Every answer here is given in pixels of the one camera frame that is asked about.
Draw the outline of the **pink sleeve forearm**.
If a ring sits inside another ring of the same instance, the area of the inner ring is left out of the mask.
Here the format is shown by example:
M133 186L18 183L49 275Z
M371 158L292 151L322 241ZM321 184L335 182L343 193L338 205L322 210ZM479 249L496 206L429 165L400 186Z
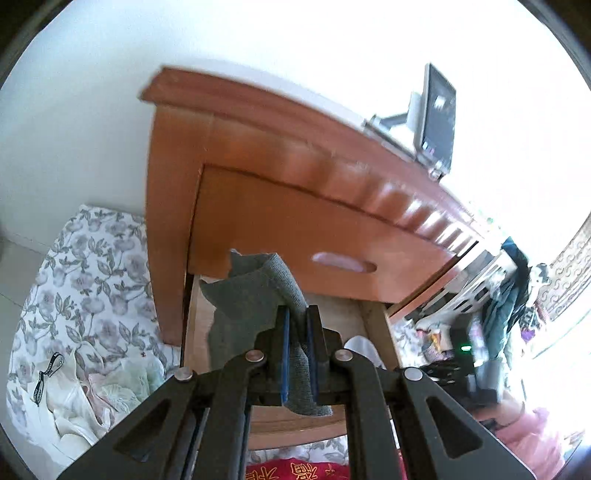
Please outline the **pink sleeve forearm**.
M495 436L537 479L552 479L564 466L563 439L552 417L509 396L499 404L473 413L480 422L494 421Z

